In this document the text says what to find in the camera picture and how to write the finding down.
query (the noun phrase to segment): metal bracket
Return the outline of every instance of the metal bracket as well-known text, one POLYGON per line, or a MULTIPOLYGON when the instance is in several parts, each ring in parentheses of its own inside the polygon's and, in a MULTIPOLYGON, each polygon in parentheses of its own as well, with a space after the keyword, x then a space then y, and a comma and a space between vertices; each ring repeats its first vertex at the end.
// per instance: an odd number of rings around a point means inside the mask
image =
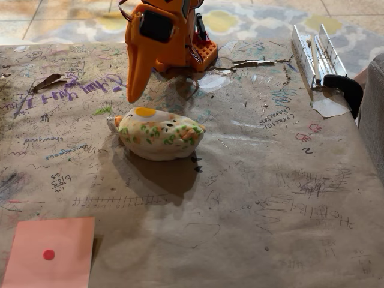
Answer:
POLYGON ((316 45, 316 58, 319 61, 319 73, 321 81, 316 82, 316 74, 313 67, 313 56, 310 45, 311 35, 300 35, 296 25, 293 26, 292 41, 303 67, 305 77, 311 88, 323 85, 325 75, 340 75, 347 77, 347 71, 340 60, 323 25, 320 32, 314 36, 316 45))

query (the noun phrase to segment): pink sticky note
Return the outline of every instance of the pink sticky note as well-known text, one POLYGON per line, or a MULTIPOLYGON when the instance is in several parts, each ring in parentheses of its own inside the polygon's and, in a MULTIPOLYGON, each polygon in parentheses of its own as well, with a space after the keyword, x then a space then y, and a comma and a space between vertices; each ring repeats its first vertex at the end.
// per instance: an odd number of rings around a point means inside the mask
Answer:
POLYGON ((94 225, 94 218, 19 222, 2 288, 87 288, 94 225))

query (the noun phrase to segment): black piece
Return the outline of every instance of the black piece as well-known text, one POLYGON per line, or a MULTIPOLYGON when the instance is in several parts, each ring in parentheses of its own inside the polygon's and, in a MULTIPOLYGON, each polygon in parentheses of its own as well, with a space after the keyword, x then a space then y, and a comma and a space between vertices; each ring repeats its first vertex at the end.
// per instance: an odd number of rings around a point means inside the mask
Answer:
POLYGON ((140 22, 140 34, 150 39, 166 43, 173 29, 172 21, 151 10, 145 10, 140 22))
POLYGON ((190 0, 184 0, 183 1, 183 4, 182 4, 182 15, 184 16, 184 18, 187 18, 188 16, 188 12, 189 12, 189 9, 190 9, 190 0))
POLYGON ((200 13, 196 13, 196 27, 197 33, 199 33, 199 37, 201 40, 206 41, 207 35, 203 23, 203 17, 200 13))
POLYGON ((338 88, 344 92, 344 98, 348 102, 354 119, 359 115, 363 90, 360 84, 351 78, 340 75, 325 75, 324 86, 338 88))

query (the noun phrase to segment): red dot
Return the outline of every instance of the red dot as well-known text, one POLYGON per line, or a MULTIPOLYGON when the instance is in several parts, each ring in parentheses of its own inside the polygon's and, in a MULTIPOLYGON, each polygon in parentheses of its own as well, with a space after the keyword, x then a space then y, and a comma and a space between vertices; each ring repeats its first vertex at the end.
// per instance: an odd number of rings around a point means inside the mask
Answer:
POLYGON ((55 258, 55 252, 51 249, 48 249, 44 251, 43 258, 46 260, 52 260, 53 258, 55 258))

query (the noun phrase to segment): orange plastic arm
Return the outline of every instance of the orange plastic arm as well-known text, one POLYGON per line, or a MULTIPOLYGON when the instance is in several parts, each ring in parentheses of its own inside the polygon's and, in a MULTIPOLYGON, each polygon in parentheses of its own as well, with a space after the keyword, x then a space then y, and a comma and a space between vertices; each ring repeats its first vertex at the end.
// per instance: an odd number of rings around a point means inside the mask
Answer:
POLYGON ((174 34, 177 33, 177 29, 174 29, 173 35, 171 35, 170 40, 166 43, 142 36, 139 27, 142 13, 146 10, 151 10, 170 18, 174 28, 177 24, 176 16, 153 6, 139 4, 134 9, 132 22, 128 23, 125 34, 129 58, 127 98, 130 103, 139 99, 143 93, 159 54, 165 49, 169 49, 170 52, 172 51, 172 45, 176 38, 174 34))

